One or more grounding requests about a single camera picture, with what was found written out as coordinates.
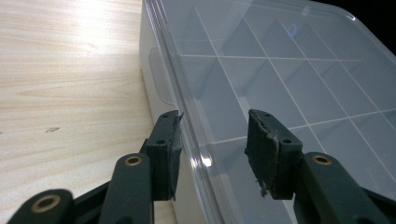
grid of compartments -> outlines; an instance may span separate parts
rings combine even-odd
[[[234,152],[244,144],[229,144],[246,141],[248,110],[256,108],[282,121],[304,152],[333,155],[360,185],[396,200],[396,66],[353,18],[296,6],[167,4],[177,76],[199,117],[193,126],[205,132],[198,141],[211,146],[235,197],[257,190],[237,184],[254,176],[240,174],[249,169]]]

wood grain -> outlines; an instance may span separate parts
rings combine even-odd
[[[0,2],[0,223],[46,189],[106,182],[152,129],[141,2]],[[156,223],[176,223],[156,203]]]

transparent lid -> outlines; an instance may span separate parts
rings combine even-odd
[[[396,200],[396,61],[357,18],[309,1],[148,4],[209,222],[296,222],[292,201],[261,197],[248,165],[250,108]]]

plastic compartment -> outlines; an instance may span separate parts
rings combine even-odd
[[[273,59],[272,63],[309,123],[346,115],[309,61]]]
[[[208,223],[296,222],[291,201],[260,195],[244,154],[250,108],[396,200],[396,59],[357,18],[311,1],[146,1]]]
[[[223,69],[216,57],[182,57],[184,78],[190,88],[193,107],[197,111],[208,142],[217,142],[246,135],[244,119]]]
[[[276,114],[286,127],[304,125],[304,119],[279,75],[267,59],[220,58],[248,120],[257,108]]]

light wood surface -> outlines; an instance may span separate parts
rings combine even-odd
[[[140,0],[0,1],[0,223],[46,189],[77,197],[149,137]],[[156,223],[176,223],[156,203]]]

